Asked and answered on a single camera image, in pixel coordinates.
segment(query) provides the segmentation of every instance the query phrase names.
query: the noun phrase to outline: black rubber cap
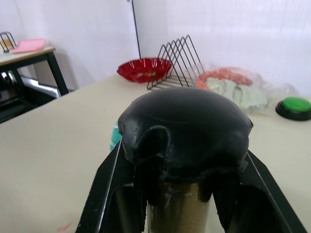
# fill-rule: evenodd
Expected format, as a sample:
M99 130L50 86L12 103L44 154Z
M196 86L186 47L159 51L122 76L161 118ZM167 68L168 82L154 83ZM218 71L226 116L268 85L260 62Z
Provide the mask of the black rubber cap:
M118 125L127 160L139 166L158 158L159 177L168 182L194 182L240 167L253 127L234 102L191 87L139 97Z

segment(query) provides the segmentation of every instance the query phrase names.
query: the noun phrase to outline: plastic bag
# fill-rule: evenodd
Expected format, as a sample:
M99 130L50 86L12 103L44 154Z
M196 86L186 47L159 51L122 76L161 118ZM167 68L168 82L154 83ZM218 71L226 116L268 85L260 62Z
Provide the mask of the plastic bag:
M264 81L260 74L239 67L210 66L208 71L197 72L196 76L196 87L225 96L248 113L267 113L271 99L284 94L297 94L291 85L276 88Z

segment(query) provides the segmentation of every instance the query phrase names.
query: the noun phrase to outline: pink notebook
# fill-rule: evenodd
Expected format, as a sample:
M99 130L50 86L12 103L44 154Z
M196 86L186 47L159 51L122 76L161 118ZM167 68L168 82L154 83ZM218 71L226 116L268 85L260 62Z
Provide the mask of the pink notebook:
M46 39L21 40L10 53L33 52L44 48Z

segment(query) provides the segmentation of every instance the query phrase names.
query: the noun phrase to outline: metal rack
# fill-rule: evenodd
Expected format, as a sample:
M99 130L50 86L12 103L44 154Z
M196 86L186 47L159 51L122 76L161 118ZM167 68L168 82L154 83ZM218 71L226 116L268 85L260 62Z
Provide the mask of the metal rack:
M16 47L15 40L10 32L0 33L0 45L3 52L9 52Z
M176 86L194 86L197 77L204 73L198 53L189 35L163 44L158 58L169 60L172 68L168 74L147 84L148 90L158 90Z

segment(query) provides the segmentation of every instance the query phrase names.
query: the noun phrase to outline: red bowl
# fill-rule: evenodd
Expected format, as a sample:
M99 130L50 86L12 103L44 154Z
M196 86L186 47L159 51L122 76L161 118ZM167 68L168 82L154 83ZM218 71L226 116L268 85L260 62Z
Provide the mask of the red bowl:
M122 64L117 73L131 82L144 83L163 78L171 67L165 59L142 58Z

